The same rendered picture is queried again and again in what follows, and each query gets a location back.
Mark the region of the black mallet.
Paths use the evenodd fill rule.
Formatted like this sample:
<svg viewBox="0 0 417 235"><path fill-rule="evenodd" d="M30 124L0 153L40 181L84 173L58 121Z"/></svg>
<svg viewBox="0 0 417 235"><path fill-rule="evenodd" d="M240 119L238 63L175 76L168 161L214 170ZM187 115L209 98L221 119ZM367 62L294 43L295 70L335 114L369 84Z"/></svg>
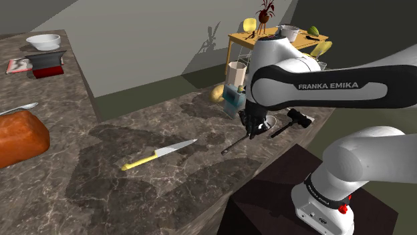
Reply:
<svg viewBox="0 0 417 235"><path fill-rule="evenodd" d="M279 130L277 130L276 132L274 132L271 135L271 138L274 138L275 136L278 136L283 131L285 131L287 128L289 128L290 126L292 126L293 124L298 124L298 125L300 125L303 128L308 128L309 125L312 123L312 121L306 115L303 115L301 112L299 112L299 111L297 111L296 109L293 109L293 108L291 108L287 112L287 116L289 118L291 118L291 121L287 125L283 126Z"/></svg>

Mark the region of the red and white book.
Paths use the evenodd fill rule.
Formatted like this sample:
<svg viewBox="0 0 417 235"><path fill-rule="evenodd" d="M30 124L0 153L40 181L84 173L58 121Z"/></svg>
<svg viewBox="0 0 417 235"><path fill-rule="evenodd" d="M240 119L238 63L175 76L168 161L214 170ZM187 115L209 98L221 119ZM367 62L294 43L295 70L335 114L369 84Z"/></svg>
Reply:
<svg viewBox="0 0 417 235"><path fill-rule="evenodd" d="M6 74L20 73L32 70L32 64L27 58L10 59Z"/></svg>

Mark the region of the teal box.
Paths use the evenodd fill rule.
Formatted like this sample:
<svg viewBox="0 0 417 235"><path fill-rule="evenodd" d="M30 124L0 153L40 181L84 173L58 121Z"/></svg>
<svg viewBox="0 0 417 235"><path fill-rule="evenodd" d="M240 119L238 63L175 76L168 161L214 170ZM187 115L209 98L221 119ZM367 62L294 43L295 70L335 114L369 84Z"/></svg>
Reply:
<svg viewBox="0 0 417 235"><path fill-rule="evenodd" d="M223 98L225 100L224 112L234 119L238 111L244 108L246 95L238 93L238 88L234 85L226 84L223 90Z"/></svg>

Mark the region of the beige tall cup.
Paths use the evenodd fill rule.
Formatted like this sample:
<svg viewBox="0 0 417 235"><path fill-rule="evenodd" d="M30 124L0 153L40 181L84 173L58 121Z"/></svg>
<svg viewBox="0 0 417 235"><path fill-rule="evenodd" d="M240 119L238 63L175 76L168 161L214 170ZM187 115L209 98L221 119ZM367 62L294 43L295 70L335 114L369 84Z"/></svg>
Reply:
<svg viewBox="0 0 417 235"><path fill-rule="evenodd" d="M241 63L240 61L230 62L227 67L226 84L231 84L235 87L243 85L246 70L247 66L244 63Z"/></svg>

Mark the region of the yellow handled kitchen knife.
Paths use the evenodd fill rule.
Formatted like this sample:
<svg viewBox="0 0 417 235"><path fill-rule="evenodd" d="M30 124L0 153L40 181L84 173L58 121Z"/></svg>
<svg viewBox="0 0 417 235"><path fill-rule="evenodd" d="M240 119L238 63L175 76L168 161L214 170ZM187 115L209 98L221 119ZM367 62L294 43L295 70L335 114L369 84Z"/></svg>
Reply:
<svg viewBox="0 0 417 235"><path fill-rule="evenodd" d="M196 141L197 141L197 139L187 140L187 141L184 141L184 142L179 142L177 144L172 144L170 146L166 146L166 147L163 147L163 148L159 148L157 150L154 150L153 151L153 154L151 156L142 158L142 159L140 159L140 160L138 160L138 161L136 161L134 163L131 163L131 164L124 164L121 167L121 170L122 171L129 170L131 168L134 168L136 166L139 166L141 164L144 164L146 162L149 162L151 160L154 160L154 159L156 159L158 157L164 156L166 154L169 154L171 152L175 152L176 150L179 150L181 148L184 148L186 146L189 146L189 145L195 143Z"/></svg>

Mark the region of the silver spoon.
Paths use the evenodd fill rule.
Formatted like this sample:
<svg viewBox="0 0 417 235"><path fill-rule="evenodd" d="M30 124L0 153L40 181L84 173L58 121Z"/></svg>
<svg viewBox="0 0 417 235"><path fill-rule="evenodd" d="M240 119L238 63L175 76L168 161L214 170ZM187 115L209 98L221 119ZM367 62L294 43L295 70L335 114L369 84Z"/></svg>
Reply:
<svg viewBox="0 0 417 235"><path fill-rule="evenodd" d="M31 109L31 108L34 108L37 105L38 105L38 102L30 103L30 104L27 104L27 105L22 105L22 106L19 106L19 107L16 107L16 108L13 108L13 109L10 109L10 110L7 110L7 111L0 112L0 115L5 115L7 113L10 113L12 111L16 111L16 110L19 110L19 109Z"/></svg>

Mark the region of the small white round dish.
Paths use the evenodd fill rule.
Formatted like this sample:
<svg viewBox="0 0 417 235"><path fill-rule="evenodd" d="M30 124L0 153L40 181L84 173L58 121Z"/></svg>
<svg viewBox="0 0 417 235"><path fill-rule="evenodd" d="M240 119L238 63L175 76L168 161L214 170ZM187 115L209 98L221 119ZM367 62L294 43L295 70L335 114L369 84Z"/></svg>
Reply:
<svg viewBox="0 0 417 235"><path fill-rule="evenodd" d="M271 128L273 128L275 126L276 123L277 123L277 120L274 116L267 115L265 117L265 121L263 122L262 128L265 131L270 130Z"/></svg>

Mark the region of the yellow potato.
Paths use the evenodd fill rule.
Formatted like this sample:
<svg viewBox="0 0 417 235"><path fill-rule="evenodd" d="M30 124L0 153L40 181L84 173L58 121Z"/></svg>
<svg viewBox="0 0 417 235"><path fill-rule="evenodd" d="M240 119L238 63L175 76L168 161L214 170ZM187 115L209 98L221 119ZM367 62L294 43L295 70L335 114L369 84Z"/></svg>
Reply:
<svg viewBox="0 0 417 235"><path fill-rule="evenodd" d="M213 88L213 90L210 92L210 101L213 103L220 103L224 100L223 98L223 91L224 91L224 85L217 85Z"/></svg>

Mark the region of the black long thin tool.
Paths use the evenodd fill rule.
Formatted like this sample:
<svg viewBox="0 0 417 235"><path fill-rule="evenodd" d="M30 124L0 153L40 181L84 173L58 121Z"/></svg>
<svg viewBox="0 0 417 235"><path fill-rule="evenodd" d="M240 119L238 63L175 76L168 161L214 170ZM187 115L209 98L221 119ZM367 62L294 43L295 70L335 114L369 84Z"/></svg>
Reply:
<svg viewBox="0 0 417 235"><path fill-rule="evenodd" d="M235 146L239 145L243 140L247 139L249 137L249 134L245 135L244 137L240 138L239 140L237 140L235 143L231 144L229 147L225 148L221 154L225 155L227 153L229 153Z"/></svg>

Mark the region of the orange bread loaf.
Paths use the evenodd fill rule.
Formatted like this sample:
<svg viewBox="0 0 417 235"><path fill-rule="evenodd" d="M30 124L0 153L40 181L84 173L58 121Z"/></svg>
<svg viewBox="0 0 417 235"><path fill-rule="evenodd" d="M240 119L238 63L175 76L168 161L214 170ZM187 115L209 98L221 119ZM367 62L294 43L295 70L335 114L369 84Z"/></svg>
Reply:
<svg viewBox="0 0 417 235"><path fill-rule="evenodd" d="M49 130L30 111L0 116L0 168L38 156L49 147Z"/></svg>

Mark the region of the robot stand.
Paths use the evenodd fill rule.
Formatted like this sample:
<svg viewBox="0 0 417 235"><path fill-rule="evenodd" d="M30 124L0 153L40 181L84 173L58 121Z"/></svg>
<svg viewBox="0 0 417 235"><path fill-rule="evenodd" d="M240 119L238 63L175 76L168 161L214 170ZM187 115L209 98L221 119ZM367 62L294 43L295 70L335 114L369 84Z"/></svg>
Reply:
<svg viewBox="0 0 417 235"><path fill-rule="evenodd" d="M230 198L217 235L321 235L295 214L292 188L321 160L299 145L238 189ZM392 235L398 213L360 188L350 202L354 235Z"/></svg>

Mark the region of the black and red box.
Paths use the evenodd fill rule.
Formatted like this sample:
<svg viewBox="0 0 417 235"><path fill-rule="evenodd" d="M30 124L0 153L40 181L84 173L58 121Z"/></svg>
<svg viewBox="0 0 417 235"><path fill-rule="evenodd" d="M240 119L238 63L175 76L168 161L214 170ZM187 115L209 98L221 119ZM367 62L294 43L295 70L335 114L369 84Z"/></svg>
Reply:
<svg viewBox="0 0 417 235"><path fill-rule="evenodd" d="M64 74L62 68L62 56L66 50L37 55L26 55L31 64L32 72L36 79Z"/></svg>

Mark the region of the yellow wooden table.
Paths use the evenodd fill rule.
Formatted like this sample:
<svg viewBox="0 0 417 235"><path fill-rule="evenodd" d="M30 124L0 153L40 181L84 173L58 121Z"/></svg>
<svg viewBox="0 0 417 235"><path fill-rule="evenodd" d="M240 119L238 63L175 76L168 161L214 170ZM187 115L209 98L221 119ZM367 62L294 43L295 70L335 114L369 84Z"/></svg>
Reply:
<svg viewBox="0 0 417 235"><path fill-rule="evenodd" d="M274 16L273 14L273 2L274 0L263 0L263 4L261 5L262 9L255 13L256 20L257 20L257 28L251 33L247 33L243 30L243 32L238 33L231 33L229 34L229 46L227 50L227 63L225 65L225 75L227 74L227 67L228 64L231 62L231 45L232 43L236 43L240 45L241 48L247 48L253 50L255 43L258 39L262 37L269 37L274 36L278 31L280 25L266 28L266 23ZM306 47L311 47L313 45L317 45L320 42L325 41L328 39L328 36L309 34L308 31L303 29L298 29L293 35L289 36L289 42L294 46L296 49L303 49Z"/></svg>

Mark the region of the white bowl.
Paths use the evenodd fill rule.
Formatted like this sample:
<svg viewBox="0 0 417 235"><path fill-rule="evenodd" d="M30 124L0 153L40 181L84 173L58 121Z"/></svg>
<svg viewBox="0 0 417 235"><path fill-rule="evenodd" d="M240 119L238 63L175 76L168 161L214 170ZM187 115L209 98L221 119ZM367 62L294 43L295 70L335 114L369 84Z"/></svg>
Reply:
<svg viewBox="0 0 417 235"><path fill-rule="evenodd" d="M34 35L28 37L26 42L39 51L51 51L60 47L61 36L56 34Z"/></svg>

